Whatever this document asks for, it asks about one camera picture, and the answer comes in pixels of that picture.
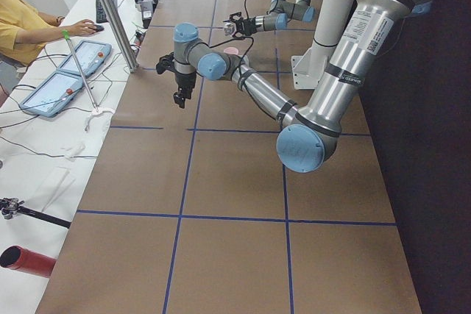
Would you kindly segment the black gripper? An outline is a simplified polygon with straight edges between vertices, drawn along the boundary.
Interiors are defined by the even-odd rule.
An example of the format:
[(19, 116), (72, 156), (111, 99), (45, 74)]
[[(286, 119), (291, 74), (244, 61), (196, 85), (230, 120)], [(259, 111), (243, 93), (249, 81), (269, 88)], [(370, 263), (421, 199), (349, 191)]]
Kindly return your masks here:
[(179, 108), (183, 108), (183, 97), (185, 99), (191, 99), (192, 97), (193, 89), (195, 88), (195, 72), (189, 74), (177, 72), (175, 74), (175, 81), (178, 90), (173, 94), (174, 103)]
[(241, 34), (255, 34), (257, 32), (255, 18), (238, 19), (238, 32)]

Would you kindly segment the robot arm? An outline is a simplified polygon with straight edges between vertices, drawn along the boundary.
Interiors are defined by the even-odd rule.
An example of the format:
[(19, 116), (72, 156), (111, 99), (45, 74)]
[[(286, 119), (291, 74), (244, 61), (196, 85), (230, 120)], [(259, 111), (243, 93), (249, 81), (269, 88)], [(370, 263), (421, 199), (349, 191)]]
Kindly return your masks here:
[(315, 171), (336, 150), (341, 118), (394, 24), (431, 7), (431, 0), (323, 0), (316, 11), (310, 2), (272, 0), (267, 14), (235, 13), (224, 25), (227, 35), (245, 39), (285, 29), (290, 20), (317, 22), (311, 47), (291, 58), (294, 87), (313, 92), (304, 106), (250, 68), (245, 55), (219, 52), (206, 44), (190, 23), (176, 25), (174, 51), (157, 65), (158, 71), (174, 73), (174, 101), (180, 106), (190, 99), (198, 76), (234, 82), (281, 125), (277, 154), (285, 167), (299, 173)]
[(291, 20), (310, 23), (314, 19), (315, 9), (311, 6), (311, 0), (271, 0), (267, 14), (249, 17), (247, 8), (246, 17), (238, 15), (234, 20), (235, 32), (250, 36), (257, 32), (268, 32), (285, 29)]

